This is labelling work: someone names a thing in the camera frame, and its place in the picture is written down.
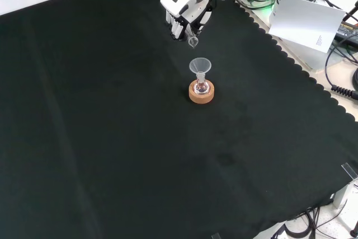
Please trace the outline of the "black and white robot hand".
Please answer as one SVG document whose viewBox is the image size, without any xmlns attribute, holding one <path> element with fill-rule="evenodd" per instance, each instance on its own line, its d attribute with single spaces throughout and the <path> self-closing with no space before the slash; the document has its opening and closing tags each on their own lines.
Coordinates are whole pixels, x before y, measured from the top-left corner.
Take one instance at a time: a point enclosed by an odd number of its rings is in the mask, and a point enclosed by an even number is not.
<svg viewBox="0 0 358 239">
<path fill-rule="evenodd" d="M 166 10 L 166 23 L 175 40 L 186 40 L 191 47 L 199 43 L 198 36 L 211 17 L 211 0 L 160 0 Z"/>
</svg>

